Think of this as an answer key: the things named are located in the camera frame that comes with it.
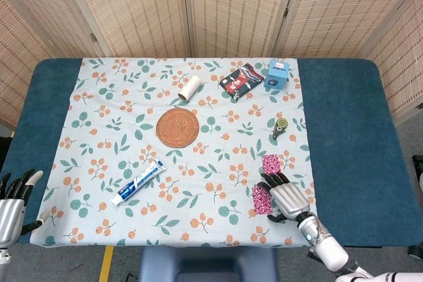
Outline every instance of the yellow floor line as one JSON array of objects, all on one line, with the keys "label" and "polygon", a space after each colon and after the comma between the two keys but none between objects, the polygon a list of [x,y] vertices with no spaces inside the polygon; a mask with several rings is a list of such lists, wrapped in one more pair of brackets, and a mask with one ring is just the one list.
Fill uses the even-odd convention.
[{"label": "yellow floor line", "polygon": [[110,265],[112,264],[113,246],[106,246],[104,251],[103,264],[101,265],[100,278],[98,282],[107,282]]}]

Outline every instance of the floral tablecloth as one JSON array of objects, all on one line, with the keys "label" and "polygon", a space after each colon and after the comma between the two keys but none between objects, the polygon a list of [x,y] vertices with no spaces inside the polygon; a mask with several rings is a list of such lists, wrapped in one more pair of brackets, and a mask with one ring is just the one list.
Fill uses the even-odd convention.
[{"label": "floral tablecloth", "polygon": [[[31,243],[307,244],[294,222],[271,223],[256,215],[252,202],[261,156],[277,154],[316,213],[296,60],[285,59],[289,81],[281,91],[260,84],[234,102],[218,86],[244,63],[265,75],[269,61],[85,58],[40,207],[50,217],[32,233]],[[183,102],[177,92],[194,74],[204,84]],[[190,110],[200,123],[197,139],[183,149],[169,148],[155,136],[157,120],[174,107]],[[274,122],[282,116],[289,125],[274,141]],[[155,157],[167,171],[114,206],[116,192]]]}]

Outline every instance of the woven screen panel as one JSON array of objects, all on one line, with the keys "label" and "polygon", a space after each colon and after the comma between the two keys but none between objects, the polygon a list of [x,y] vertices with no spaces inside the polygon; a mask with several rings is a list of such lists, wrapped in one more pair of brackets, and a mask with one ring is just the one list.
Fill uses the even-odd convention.
[{"label": "woven screen panel", "polygon": [[197,57],[261,57],[279,32],[282,0],[190,0]]},{"label": "woven screen panel", "polygon": [[398,0],[298,0],[278,56],[356,57]]},{"label": "woven screen panel", "polygon": [[35,66],[52,55],[7,0],[0,0],[0,118],[16,127]]},{"label": "woven screen panel", "polygon": [[49,34],[65,57],[97,56],[96,44],[80,27],[65,0],[21,0],[36,22]]},{"label": "woven screen panel", "polygon": [[364,56],[376,63],[392,114],[423,96],[423,0],[412,0]]},{"label": "woven screen panel", "polygon": [[184,0],[85,1],[115,56],[189,56]]}]

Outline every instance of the blue table cover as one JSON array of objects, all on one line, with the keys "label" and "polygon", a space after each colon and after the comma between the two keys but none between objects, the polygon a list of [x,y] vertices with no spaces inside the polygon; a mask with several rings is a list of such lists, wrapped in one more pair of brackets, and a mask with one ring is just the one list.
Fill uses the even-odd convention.
[{"label": "blue table cover", "polygon": [[[43,170],[25,222],[38,214],[81,59],[35,68],[1,175]],[[364,59],[299,59],[317,211],[345,246],[408,246],[423,217],[376,65]],[[30,234],[20,242],[29,242]]]}]

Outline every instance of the toothpaste tube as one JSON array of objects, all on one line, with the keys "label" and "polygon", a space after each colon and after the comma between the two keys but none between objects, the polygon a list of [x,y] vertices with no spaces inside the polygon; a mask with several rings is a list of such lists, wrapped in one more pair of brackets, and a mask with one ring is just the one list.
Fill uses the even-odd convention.
[{"label": "toothpaste tube", "polygon": [[155,178],[157,175],[165,171],[166,168],[160,160],[154,159],[154,162],[151,163],[140,176],[133,178],[131,182],[126,184],[123,188],[119,190],[115,197],[112,199],[112,203],[118,206],[120,203],[124,202],[130,198],[136,191],[138,191],[142,186],[144,186],[152,178]]}]

